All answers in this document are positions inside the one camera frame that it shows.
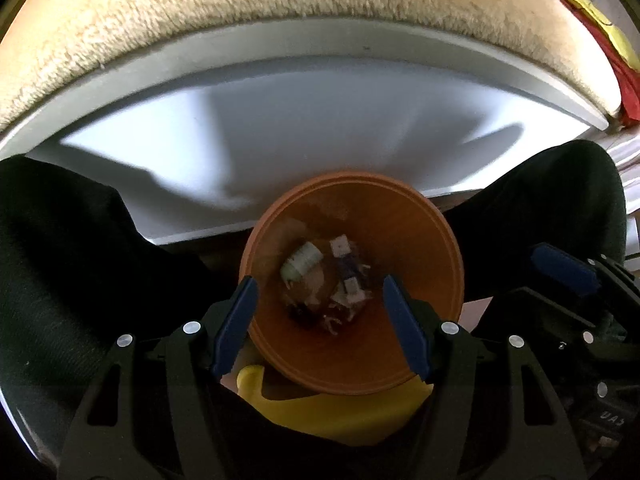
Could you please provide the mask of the red blanket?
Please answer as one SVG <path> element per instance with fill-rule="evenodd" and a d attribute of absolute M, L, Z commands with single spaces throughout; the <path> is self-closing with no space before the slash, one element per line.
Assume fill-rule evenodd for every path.
<path fill-rule="evenodd" d="M 622 30 L 593 6 L 584 10 L 591 35 L 608 58 L 620 86 L 620 122 L 639 123 L 639 55 Z"/>

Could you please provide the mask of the floral orange plush blanket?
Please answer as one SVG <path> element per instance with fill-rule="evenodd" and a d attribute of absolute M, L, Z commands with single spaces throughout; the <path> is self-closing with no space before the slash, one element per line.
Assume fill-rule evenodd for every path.
<path fill-rule="evenodd" d="M 341 16 L 472 37 L 544 66 L 616 115 L 622 94 L 603 51 L 560 0 L 27 0 L 1 43 L 8 126 L 120 56 L 197 30 Z"/>

